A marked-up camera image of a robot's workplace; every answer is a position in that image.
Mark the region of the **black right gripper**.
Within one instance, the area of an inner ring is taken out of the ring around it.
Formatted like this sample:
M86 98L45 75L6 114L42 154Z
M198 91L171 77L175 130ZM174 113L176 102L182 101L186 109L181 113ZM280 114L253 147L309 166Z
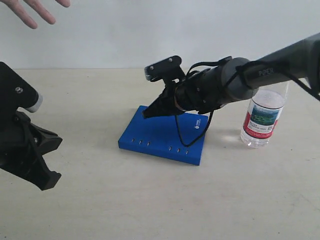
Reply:
M206 114L225 105L221 71L205 69L190 78L166 86L163 92L142 111L144 119L181 115L188 111Z

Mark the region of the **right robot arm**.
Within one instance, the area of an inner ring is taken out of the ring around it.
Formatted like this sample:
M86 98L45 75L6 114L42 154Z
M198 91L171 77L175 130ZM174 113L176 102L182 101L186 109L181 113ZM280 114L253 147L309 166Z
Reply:
M182 58L172 55L144 69L149 82L164 82L161 94L142 112L145 119L178 116L185 112L214 112L223 106L253 97L260 87L287 81L300 82L307 93L320 93L320 35L306 37L258 60L227 56L201 61L188 72Z

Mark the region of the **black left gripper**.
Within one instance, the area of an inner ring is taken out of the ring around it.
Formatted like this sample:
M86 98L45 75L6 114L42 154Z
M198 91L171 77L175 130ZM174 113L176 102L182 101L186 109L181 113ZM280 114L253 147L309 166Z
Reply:
M52 189L62 175L49 170L43 155L57 150L62 141L57 133L31 123L24 112L16 111L0 133L0 168L41 191Z

